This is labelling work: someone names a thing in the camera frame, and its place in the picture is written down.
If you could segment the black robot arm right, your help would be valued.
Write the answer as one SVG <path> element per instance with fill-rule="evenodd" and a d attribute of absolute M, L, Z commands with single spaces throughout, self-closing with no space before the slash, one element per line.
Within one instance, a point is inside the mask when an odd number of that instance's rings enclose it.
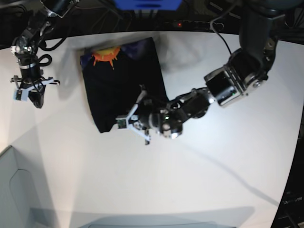
<path fill-rule="evenodd" d="M 52 63 L 49 54 L 38 57 L 38 49 L 50 52 L 58 48 L 67 38 L 64 36 L 53 47 L 47 47 L 45 37 L 51 33 L 58 19 L 66 16 L 79 1 L 77 0 L 42 0 L 43 8 L 34 13 L 21 35 L 13 40 L 11 52 L 17 58 L 21 77 L 14 75 L 11 82 L 16 84 L 14 99 L 27 101 L 40 109 L 44 104 L 47 85 L 59 85 L 60 81 L 53 77 L 43 77 L 42 67 Z"/>

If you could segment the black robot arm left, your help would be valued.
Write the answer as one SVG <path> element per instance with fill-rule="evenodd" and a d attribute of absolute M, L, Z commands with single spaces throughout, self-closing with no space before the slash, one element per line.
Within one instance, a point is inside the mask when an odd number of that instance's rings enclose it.
<path fill-rule="evenodd" d="M 150 130 L 174 139 L 182 134 L 186 121 L 203 117 L 212 103 L 224 107 L 260 87 L 268 79 L 276 57 L 278 37 L 272 30 L 283 22 L 285 11 L 294 3 L 246 0 L 239 30 L 240 48 L 230 54 L 223 67 L 205 76 L 205 87 L 165 103 L 142 88 L 123 122 L 125 128 L 142 136 L 146 144 L 151 140 Z"/>

